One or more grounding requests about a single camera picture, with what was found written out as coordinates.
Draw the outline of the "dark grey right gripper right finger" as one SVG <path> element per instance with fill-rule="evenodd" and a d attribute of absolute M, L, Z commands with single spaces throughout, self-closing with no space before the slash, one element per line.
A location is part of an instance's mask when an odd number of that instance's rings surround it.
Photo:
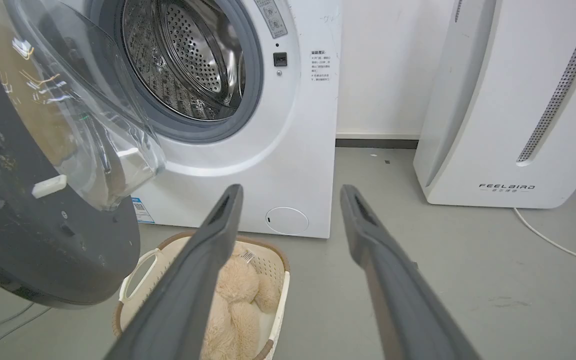
<path fill-rule="evenodd" d="M 365 272 L 387 360 L 478 360 L 416 262 L 386 229 L 357 187 L 340 189 L 350 256 Z"/>

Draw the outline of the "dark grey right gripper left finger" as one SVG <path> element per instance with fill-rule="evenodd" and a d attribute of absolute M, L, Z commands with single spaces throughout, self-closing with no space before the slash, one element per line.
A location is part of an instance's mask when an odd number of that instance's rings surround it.
<path fill-rule="evenodd" d="M 218 273 L 233 252 L 244 191 L 226 188 L 110 348 L 107 360 L 198 360 Z"/>

